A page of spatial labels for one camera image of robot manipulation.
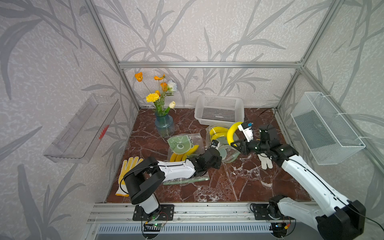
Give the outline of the yellow banana taken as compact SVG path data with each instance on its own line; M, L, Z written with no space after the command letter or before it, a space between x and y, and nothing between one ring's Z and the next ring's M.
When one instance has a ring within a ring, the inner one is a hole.
M232 143L235 142L234 140L234 134L236 132L236 130L238 130L238 126L240 126L243 122L237 122L237 123L234 123L228 130L227 132L227 142L228 144L231 146Z
M227 137L227 132L219 132L219 133L215 133L211 136L211 140L217 140L218 138L226 138Z

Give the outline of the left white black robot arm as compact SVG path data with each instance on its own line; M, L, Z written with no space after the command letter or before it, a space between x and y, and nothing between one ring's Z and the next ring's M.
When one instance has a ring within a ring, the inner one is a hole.
M220 152L213 147L181 162L162 162L149 157L125 173L119 180L119 187L129 195L133 205L141 207L148 216L157 216L161 205L155 191L163 182L197 178L209 169L220 169L221 164Z

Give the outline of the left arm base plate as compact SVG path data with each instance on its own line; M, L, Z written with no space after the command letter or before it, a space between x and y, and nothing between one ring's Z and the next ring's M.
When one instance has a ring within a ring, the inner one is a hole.
M172 221L175 213L175 205L161 204L152 213L148 214L140 205L136 205L133 221Z

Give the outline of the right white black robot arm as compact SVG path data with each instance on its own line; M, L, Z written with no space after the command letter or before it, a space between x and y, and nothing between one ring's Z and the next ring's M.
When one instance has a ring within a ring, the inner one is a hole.
M255 153L267 160L266 167L276 163L289 173L313 198L316 207L299 203L283 195L269 200L269 212L274 218L296 219L319 232L324 240L353 240L365 228L365 206L350 201L322 179L290 145L282 144L276 128L259 128L260 138L254 139L252 124L238 122L227 133L228 144L243 155Z

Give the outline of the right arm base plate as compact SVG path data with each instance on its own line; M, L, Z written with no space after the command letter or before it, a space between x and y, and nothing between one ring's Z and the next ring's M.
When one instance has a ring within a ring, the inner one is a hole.
M255 220L266 221L285 221L286 217L281 213L277 204L251 203L250 210L254 214Z

